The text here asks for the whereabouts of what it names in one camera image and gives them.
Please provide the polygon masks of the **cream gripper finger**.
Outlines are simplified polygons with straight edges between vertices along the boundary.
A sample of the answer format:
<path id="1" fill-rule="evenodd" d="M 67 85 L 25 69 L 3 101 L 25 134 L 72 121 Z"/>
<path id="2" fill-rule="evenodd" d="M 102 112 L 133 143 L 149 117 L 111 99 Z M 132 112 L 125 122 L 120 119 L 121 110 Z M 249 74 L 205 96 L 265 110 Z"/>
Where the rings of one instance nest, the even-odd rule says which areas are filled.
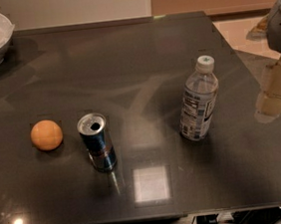
<path id="1" fill-rule="evenodd" d="M 256 120 L 262 123 L 281 114 L 281 58 L 264 68 L 255 110 Z"/>

